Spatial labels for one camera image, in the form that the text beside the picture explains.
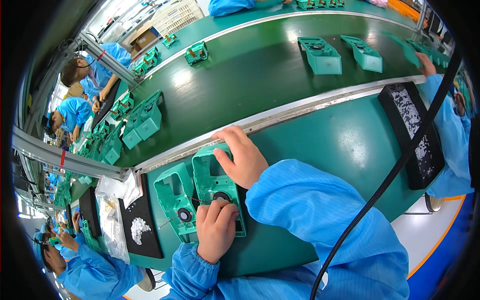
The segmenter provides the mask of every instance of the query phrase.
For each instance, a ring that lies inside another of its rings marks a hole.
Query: elastic cuff
[[[204,267],[205,269],[208,269],[208,270],[214,270],[214,269],[220,267],[220,261],[218,261],[216,264],[211,264],[208,261],[206,261],[205,259],[203,259],[200,255],[198,255],[197,248],[198,248],[198,245],[194,245],[190,249],[190,252],[193,255],[195,261],[198,262],[202,267]]]

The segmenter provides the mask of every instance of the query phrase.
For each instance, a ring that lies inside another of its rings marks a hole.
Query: circular speaker
[[[180,220],[182,220],[183,222],[190,222],[192,220],[192,215],[186,208],[182,207],[178,209],[177,213],[179,215]]]

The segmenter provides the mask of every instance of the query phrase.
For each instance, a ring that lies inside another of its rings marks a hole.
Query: orange stripe
[[[462,202],[460,203],[460,205],[458,206],[458,209],[456,210],[456,213],[455,213],[455,216],[452,218],[452,221],[450,222],[450,224],[448,225],[447,229],[445,230],[445,232],[443,233],[442,237],[440,237],[440,239],[438,240],[438,242],[435,244],[435,246],[432,248],[432,250],[430,250],[430,252],[427,254],[427,256],[425,256],[425,258],[415,267],[415,269],[413,269],[409,275],[407,276],[407,279],[409,279],[415,272],[418,271],[418,269],[420,269],[420,267],[427,261],[427,259],[430,258],[431,254],[437,249],[438,245],[440,245],[440,243],[444,240],[445,236],[447,235],[448,231],[450,230],[450,228],[452,227],[453,225],[453,222],[455,222],[455,219],[456,219],[456,216],[458,215],[458,213],[460,212],[460,208],[462,208],[462,204],[463,204],[463,201],[465,200],[465,195],[462,196]]]

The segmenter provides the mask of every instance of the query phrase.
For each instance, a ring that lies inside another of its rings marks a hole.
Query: blue cap
[[[42,240],[42,232],[39,231],[39,232],[36,232],[34,235],[33,235],[33,239],[34,240],[38,240],[38,241],[41,241]],[[45,269],[45,271],[49,271],[47,269],[47,267],[45,266],[45,263],[43,262],[43,258],[42,258],[42,249],[40,248],[40,244],[39,243],[36,243],[36,242],[33,242],[33,253],[35,254],[35,258],[36,260],[38,261],[38,263],[40,264],[40,267]]]

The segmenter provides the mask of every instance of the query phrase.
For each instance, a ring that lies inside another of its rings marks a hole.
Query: cardboard box
[[[133,52],[138,52],[142,50],[145,46],[150,44],[153,40],[158,37],[158,31],[152,27],[150,21],[145,23],[137,32],[133,35],[130,40],[130,45],[133,46]]]

